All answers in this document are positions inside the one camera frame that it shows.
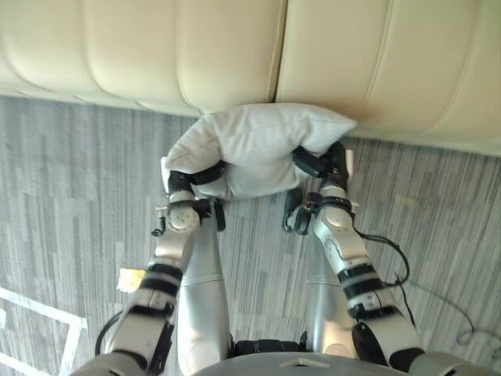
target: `leather sofa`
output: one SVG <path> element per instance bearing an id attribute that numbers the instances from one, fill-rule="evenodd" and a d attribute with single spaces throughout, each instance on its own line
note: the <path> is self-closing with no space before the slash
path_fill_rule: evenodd
<path id="1" fill-rule="evenodd" d="M 500 0 L 0 0 L 0 95 L 200 116 L 301 102 L 501 155 Z"/>

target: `floor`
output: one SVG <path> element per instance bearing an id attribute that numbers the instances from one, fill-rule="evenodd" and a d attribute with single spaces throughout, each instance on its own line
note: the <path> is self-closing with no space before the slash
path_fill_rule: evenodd
<path id="1" fill-rule="evenodd" d="M 0 374 L 21 374 L 5 365 L 14 359 L 26 374 L 64 376 L 92 356 L 99 329 L 127 298 L 116 289 L 119 268 L 142 268 L 152 255 L 160 157 L 192 123 L 0 98 Z M 408 255 L 413 284 L 405 289 L 426 348 L 501 371 L 499 339 L 478 333 L 458 345 L 465 319 L 415 286 L 501 334 L 501 159 L 344 143 L 355 151 L 357 225 Z M 220 247 L 236 339 L 297 340 L 304 330 L 308 241 L 280 230 L 283 200 L 228 207 Z M 368 249 L 383 278 L 402 271 L 389 248 Z M 167 369 L 178 374 L 175 351 Z"/>

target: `cushion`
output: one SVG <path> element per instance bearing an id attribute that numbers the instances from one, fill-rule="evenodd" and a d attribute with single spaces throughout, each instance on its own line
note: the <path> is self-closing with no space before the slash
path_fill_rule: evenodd
<path id="1" fill-rule="evenodd" d="M 201 193 L 232 200 L 289 190 L 307 178 L 292 161 L 294 149 L 323 154 L 354 127 L 348 117 L 299 103 L 248 104 L 206 114 L 162 158 L 164 184 L 169 170 L 193 174 L 225 161 L 224 176 L 198 186 Z"/>

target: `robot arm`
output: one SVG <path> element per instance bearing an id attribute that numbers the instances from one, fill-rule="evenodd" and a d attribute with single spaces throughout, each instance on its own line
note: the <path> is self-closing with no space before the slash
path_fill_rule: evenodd
<path id="1" fill-rule="evenodd" d="M 353 227 L 344 155 L 340 143 L 332 145 L 322 158 L 302 148 L 294 152 L 296 165 L 322 178 L 322 184 L 319 193 L 309 193 L 306 204 L 295 208 L 285 222 L 301 234 L 314 234 L 322 244 L 346 296 L 348 314 L 356 322 L 351 335 L 359 358 L 407 372 L 424 351 L 415 328 L 400 313 Z"/>
<path id="2" fill-rule="evenodd" d="M 174 325 L 176 296 L 207 202 L 195 201 L 189 184 L 174 172 L 165 228 L 139 289 L 125 306 L 106 346 L 74 376 L 158 375 L 164 370 Z"/>

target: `wire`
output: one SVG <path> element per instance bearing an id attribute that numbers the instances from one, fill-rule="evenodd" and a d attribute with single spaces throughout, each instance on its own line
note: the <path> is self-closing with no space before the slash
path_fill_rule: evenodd
<path id="1" fill-rule="evenodd" d="M 120 318 L 120 315 L 122 314 L 122 311 L 119 313 L 116 313 L 113 317 L 111 317 L 106 324 L 104 324 L 103 329 L 99 332 L 97 339 L 96 339 L 96 346 L 94 347 L 94 355 L 98 356 L 101 355 L 101 345 L 103 343 L 103 338 L 105 334 L 108 332 L 108 330 L 115 324 L 118 319 Z"/>
<path id="2" fill-rule="evenodd" d="M 486 335 L 488 335 L 490 337 L 493 337 L 493 338 L 495 338 L 495 339 L 497 339 L 498 341 L 501 342 L 501 335 L 498 335 L 494 331 L 491 331 L 491 330 L 483 328 L 483 327 L 475 327 L 475 325 L 473 323 L 473 320 L 470 318 L 470 316 L 468 315 L 468 313 L 464 309 L 462 309 L 461 307 L 459 307 L 452 300 L 447 299 L 446 297 L 440 295 L 439 293 L 437 293 L 437 292 L 435 292 L 433 290 L 430 290 L 429 288 L 424 287 L 424 286 L 422 286 L 422 285 L 414 282 L 413 280 L 409 280 L 408 282 L 409 282 L 409 284 L 413 285 L 414 287 L 417 287 L 420 290 L 425 291 L 425 292 L 427 292 L 430 295 L 433 295 L 435 298 L 438 298 L 438 299 L 442 300 L 444 303 L 446 303 L 449 306 L 453 307 L 457 312 L 461 313 L 461 315 L 464 317 L 464 319 L 468 322 L 469 328 L 465 329 L 463 331 L 460 331 L 457 334 L 457 336 L 456 336 L 456 343 L 458 345 L 460 345 L 460 346 L 468 346 L 471 343 L 471 340 L 473 339 L 474 335 L 477 334 L 477 333 L 486 334 Z M 402 289 L 402 292 L 404 294 L 404 302 L 405 302 L 406 301 L 405 292 L 403 291 L 402 286 L 400 288 Z M 409 316 L 411 316 L 412 312 L 410 311 L 410 308 L 408 307 L 407 303 L 405 304 L 405 307 L 409 311 Z M 501 360 L 501 346 L 496 347 L 492 351 L 491 358 L 493 360 Z"/>
<path id="3" fill-rule="evenodd" d="M 398 244 L 396 244 L 395 242 L 389 240 L 388 238 L 382 237 L 380 235 L 371 235 L 368 233 L 362 233 L 362 232 L 358 231 L 355 227 L 355 213 L 353 213 L 353 212 L 351 213 L 351 223 L 353 225 L 353 229 L 360 237 L 367 239 L 367 240 L 370 240 L 370 241 L 376 241 L 378 243 L 383 243 L 383 244 L 389 245 L 390 247 L 392 247 L 393 249 L 395 249 L 397 251 L 397 253 L 400 255 L 402 261 L 404 262 L 405 276 L 401 280 L 397 276 L 397 280 L 394 283 L 384 282 L 384 284 L 387 287 L 395 287 L 395 286 L 402 286 L 405 282 L 407 282 L 407 280 L 409 280 L 409 276 L 410 276 L 410 264 L 409 264 L 409 260 L 407 259 L 407 256 L 405 256 L 405 253 L 402 251 L 402 249 L 400 249 Z"/>
<path id="4" fill-rule="evenodd" d="M 399 282 L 400 277 L 398 276 L 397 273 L 395 273 L 395 275 L 397 277 L 397 282 Z M 416 321 L 414 320 L 413 311 L 410 309 L 409 302 L 407 301 L 407 294 L 405 293 L 404 287 L 402 286 L 402 284 L 399 284 L 398 286 L 400 287 L 400 291 L 402 292 L 405 308 L 407 309 L 407 313 L 409 314 L 410 322 L 413 324 L 414 327 L 416 327 Z"/>

